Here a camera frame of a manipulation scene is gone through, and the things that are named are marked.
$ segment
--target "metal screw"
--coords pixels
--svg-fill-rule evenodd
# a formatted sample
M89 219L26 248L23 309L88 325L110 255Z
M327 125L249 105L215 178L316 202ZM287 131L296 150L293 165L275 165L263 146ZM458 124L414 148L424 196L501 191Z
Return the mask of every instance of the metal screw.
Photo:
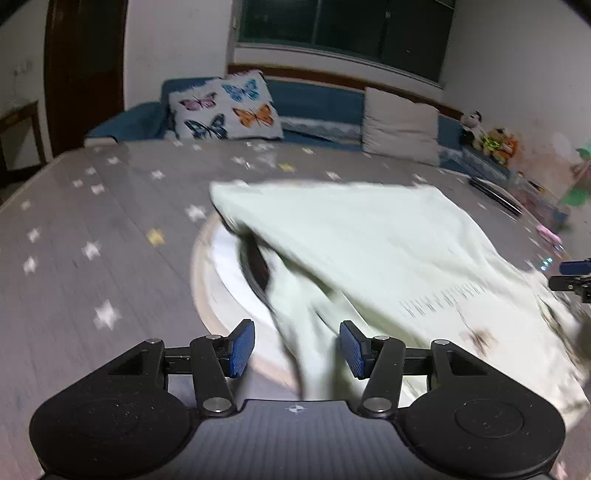
M203 402L203 408L206 410L221 413L228 410L232 406L232 402L227 398L212 397Z
M382 413L392 408L392 402L383 397L368 398L363 402L363 406L369 411Z

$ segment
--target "beige cushion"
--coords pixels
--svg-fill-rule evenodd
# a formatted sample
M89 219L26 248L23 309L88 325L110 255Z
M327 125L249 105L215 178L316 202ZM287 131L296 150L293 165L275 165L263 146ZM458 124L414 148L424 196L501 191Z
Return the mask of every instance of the beige cushion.
M439 165L438 114L431 105L366 88L363 150Z

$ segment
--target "toy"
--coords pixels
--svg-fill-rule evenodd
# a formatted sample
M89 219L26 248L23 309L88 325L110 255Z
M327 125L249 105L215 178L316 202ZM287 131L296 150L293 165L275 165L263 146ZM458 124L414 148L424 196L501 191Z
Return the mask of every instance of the toy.
M562 239L555 233L552 233L552 231L550 231L544 225L538 225L536 230L538 231L540 237L552 244L554 247L562 245Z
M460 137L460 143L462 145L472 145L474 148L480 150L480 143L482 138L486 135L486 131L482 128L480 122L482 122L482 115L480 112L472 112L469 115L462 115L460 118L462 123L463 131Z
M505 128L493 128L482 139L482 152L487 157L492 156L495 161L504 167L517 152L517 139L509 135Z

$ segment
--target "door frame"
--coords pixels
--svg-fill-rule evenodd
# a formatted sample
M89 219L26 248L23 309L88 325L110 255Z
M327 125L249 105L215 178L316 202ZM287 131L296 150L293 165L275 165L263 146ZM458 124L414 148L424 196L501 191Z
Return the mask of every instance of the door frame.
M43 55L43 86L45 90L45 109L46 109L46 116L47 116L47 130L49 132L49 138L51 142L51 152L54 157L62 153L60 151L60 145L57 141L57 129L59 128L59 115L58 110L56 108L57 103L60 101L57 98L57 89L59 88L58 85L55 85L53 80L54 76L52 75L52 66L51 63L48 61L49 54L54 46L54 42L56 41L55 32L58 27L58 23L61 20L60 14L61 9L60 6L63 5L62 2L67 2L68 0L50 0L49 5L47 7L47 22L45 28L45 45L44 45L44 55ZM119 82L116 88L116 95L117 95L117 106L119 111L125 110L125 99L124 99L124 57L125 57L125 26L127 22L127 9L128 9L128 0L120 0L123 3L123 15L121 15L120 19L120 31L122 32L123 39L122 39L122 48L118 53L117 58L117 67L116 67L116 74Z

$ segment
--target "window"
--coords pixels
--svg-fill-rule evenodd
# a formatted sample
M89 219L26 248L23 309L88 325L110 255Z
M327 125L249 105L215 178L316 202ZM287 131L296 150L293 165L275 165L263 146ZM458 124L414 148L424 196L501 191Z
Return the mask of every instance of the window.
M455 0L243 0L240 41L318 48L439 81Z

